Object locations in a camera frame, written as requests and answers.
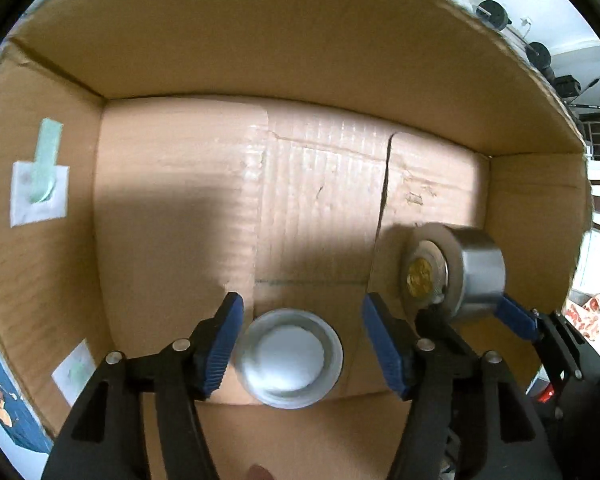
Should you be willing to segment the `silver tape roll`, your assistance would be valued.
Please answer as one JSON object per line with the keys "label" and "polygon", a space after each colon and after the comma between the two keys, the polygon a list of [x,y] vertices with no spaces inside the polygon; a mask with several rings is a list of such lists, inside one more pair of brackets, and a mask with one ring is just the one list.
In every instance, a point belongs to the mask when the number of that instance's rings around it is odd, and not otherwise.
{"label": "silver tape roll", "polygon": [[482,318],[504,294],[501,249],[483,230],[425,223],[404,245],[399,286],[405,314],[429,309],[446,322]]}

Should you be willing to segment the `orange patterned cloth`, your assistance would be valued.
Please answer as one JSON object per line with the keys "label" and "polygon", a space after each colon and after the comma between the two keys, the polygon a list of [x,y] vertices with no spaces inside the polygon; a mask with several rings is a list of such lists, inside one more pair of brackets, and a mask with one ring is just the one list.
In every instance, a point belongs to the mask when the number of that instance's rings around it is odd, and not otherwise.
{"label": "orange patterned cloth", "polygon": [[600,294],[590,295],[573,289],[562,314],[589,342],[600,341]]}

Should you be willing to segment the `blue striped bed cover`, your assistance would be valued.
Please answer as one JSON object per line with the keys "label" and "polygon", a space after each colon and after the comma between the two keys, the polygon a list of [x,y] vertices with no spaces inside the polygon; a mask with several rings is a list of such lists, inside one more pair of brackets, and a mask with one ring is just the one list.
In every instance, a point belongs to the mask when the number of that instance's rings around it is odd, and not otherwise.
{"label": "blue striped bed cover", "polygon": [[14,385],[0,357],[0,424],[15,445],[29,451],[48,454],[50,440],[41,424],[31,413],[28,404]]}

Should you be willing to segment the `open cardboard box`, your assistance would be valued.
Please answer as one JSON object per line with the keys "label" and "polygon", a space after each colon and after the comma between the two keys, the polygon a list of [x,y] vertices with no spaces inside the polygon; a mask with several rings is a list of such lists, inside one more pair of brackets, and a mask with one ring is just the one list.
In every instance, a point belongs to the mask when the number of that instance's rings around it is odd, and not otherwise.
{"label": "open cardboard box", "polygon": [[38,419],[86,344],[142,356],[219,307],[321,315],[324,402],[199,415],[220,475],[382,479],[408,407],[362,326],[402,244],[475,226],[506,289],[562,307],[591,222],[584,145],[543,78],[448,0],[47,0],[0,54],[0,348]]}

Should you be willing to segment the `floor barbell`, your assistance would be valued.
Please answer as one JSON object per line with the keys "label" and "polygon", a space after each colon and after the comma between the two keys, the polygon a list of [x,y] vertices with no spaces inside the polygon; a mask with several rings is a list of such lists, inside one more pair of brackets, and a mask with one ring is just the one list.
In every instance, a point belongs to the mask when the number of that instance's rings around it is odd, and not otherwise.
{"label": "floor barbell", "polygon": [[501,3],[495,0],[482,0],[475,7],[475,16],[490,29],[499,32],[504,38],[524,54],[528,63],[540,72],[552,84],[555,73],[552,69],[552,55],[545,44],[539,41],[529,41],[513,26],[507,11]]}

